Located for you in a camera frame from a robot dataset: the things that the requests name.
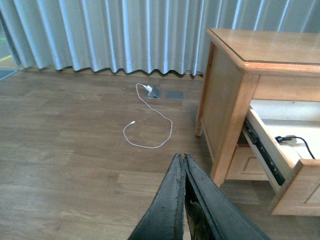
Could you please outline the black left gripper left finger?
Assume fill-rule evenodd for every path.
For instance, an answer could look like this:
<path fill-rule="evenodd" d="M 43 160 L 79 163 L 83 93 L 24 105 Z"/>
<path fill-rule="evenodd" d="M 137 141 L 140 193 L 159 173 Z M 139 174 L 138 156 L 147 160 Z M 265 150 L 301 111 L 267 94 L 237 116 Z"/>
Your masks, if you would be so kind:
<path fill-rule="evenodd" d="M 182 240 L 184 235 L 184 204 L 186 166 L 175 154 L 156 195 L 129 236 L 130 240 Z"/>

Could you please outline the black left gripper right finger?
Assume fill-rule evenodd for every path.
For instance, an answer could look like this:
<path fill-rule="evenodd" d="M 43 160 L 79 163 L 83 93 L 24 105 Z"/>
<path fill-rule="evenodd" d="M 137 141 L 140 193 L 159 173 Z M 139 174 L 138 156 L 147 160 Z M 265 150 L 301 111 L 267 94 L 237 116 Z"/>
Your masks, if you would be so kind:
<path fill-rule="evenodd" d="M 185 209 L 193 240 L 268 240 L 186 154 Z"/>

